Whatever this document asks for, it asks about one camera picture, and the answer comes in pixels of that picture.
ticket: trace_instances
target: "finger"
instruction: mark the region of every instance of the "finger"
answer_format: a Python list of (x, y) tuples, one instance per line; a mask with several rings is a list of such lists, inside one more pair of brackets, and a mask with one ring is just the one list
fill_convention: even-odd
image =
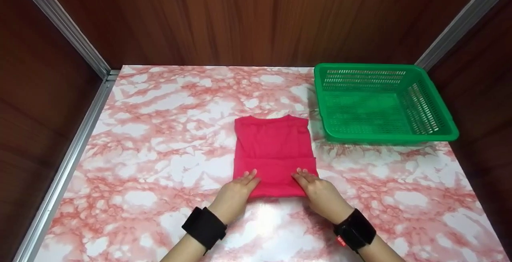
[(249, 183), (253, 178), (254, 176), (256, 176), (256, 173), (258, 171), (256, 169), (253, 169), (250, 173), (248, 172), (247, 176), (244, 176), (241, 180), (241, 183), (242, 184), (247, 184)]
[(302, 189), (306, 189), (306, 186), (309, 184), (309, 182), (304, 177), (302, 177), (302, 175), (292, 173), (291, 176), (293, 177), (293, 179), (297, 181), (297, 183), (302, 187)]
[(261, 181), (260, 178), (254, 178), (251, 181), (249, 181), (249, 183), (247, 183), (247, 188), (249, 189), (249, 193), (251, 193), (256, 188), (256, 185), (258, 185), (258, 183), (260, 181)]
[(304, 177), (309, 183), (315, 182), (318, 179), (315, 175), (307, 172), (299, 173), (300, 176)]

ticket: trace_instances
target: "marble pattern surface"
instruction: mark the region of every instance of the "marble pattern surface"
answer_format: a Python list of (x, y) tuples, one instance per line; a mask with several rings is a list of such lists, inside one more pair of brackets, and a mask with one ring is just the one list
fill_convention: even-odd
[[(312, 68), (123, 67), (38, 262), (158, 261), (232, 176), (234, 119), (310, 119), (318, 173), (410, 261), (505, 261), (446, 142), (324, 141)], [(359, 261), (302, 198), (247, 206), (204, 261)]]

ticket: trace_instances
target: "wood grain panel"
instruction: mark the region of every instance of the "wood grain panel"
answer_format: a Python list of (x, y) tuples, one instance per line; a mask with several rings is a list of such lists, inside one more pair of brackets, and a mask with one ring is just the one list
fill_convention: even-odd
[(512, 0), (501, 0), (429, 71), (460, 131), (452, 148), (512, 256)]
[(0, 12), (0, 261), (11, 261), (101, 81), (31, 0), (0, 0)]
[(414, 63), (469, 0), (59, 0), (113, 67)]

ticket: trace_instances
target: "red t-shirt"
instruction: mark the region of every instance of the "red t-shirt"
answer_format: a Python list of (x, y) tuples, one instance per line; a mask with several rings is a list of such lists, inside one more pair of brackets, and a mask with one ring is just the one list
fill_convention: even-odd
[(297, 168), (316, 172), (308, 120), (294, 116), (259, 119), (253, 116), (234, 120), (236, 150), (233, 178), (257, 169), (261, 182), (250, 198), (306, 196), (291, 173)]

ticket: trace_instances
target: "wrist band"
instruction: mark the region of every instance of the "wrist band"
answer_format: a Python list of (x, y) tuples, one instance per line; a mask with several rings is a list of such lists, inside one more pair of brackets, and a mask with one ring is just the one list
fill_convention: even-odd
[(226, 236), (227, 226), (208, 208), (196, 207), (181, 228), (208, 251)]
[(373, 242), (377, 231), (359, 210), (354, 209), (347, 219), (334, 226), (334, 234), (340, 244), (357, 252)]

